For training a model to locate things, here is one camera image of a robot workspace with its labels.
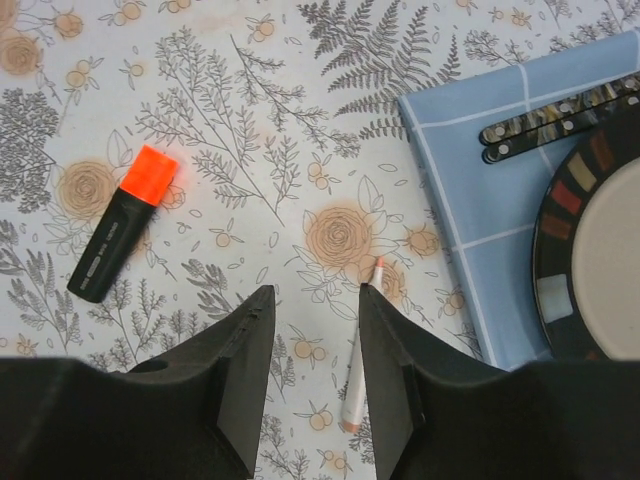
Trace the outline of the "orange highlighter cap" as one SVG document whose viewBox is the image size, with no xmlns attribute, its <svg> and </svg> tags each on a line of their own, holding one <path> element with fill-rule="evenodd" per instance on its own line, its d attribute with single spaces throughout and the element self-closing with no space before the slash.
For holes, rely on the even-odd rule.
<svg viewBox="0 0 640 480">
<path fill-rule="evenodd" d="M 144 145 L 119 188 L 137 199 L 157 207 L 171 184 L 179 163 L 166 154 Z"/>
</svg>

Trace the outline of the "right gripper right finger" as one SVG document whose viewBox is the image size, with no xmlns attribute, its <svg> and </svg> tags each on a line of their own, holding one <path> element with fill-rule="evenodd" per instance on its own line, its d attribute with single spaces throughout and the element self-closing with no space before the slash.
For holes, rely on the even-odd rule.
<svg viewBox="0 0 640 480">
<path fill-rule="evenodd" d="M 371 286 L 359 326 L 381 479 L 635 479 L 639 366 L 503 371 L 404 317 Z"/>
</svg>

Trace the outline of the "black orange highlighter body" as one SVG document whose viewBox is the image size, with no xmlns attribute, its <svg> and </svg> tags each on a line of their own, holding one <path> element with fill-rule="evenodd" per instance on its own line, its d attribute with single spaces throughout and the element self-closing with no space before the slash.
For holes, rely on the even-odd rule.
<svg viewBox="0 0 640 480">
<path fill-rule="evenodd" d="M 102 302 L 154 211 L 153 205 L 117 188 L 71 274 L 67 289 L 87 302 Z"/>
</svg>

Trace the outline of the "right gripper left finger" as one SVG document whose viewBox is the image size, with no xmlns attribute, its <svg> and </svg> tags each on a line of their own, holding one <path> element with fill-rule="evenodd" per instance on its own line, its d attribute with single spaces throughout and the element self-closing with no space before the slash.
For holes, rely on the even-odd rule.
<svg viewBox="0 0 640 480">
<path fill-rule="evenodd" d="M 250 479 L 275 292 L 126 373 L 71 358 L 1 362 L 5 479 Z"/>
</svg>

